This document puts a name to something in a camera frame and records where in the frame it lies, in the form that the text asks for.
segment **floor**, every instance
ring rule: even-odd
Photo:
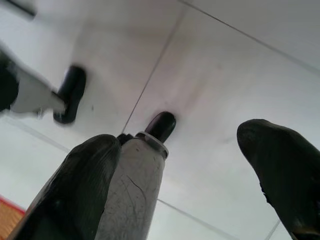
[[[289,240],[236,141],[253,119],[320,147],[320,31],[313,0],[38,0],[0,5],[0,40],[58,88],[89,80],[74,125],[2,114],[0,194],[27,208],[77,144],[177,117],[148,240]]]

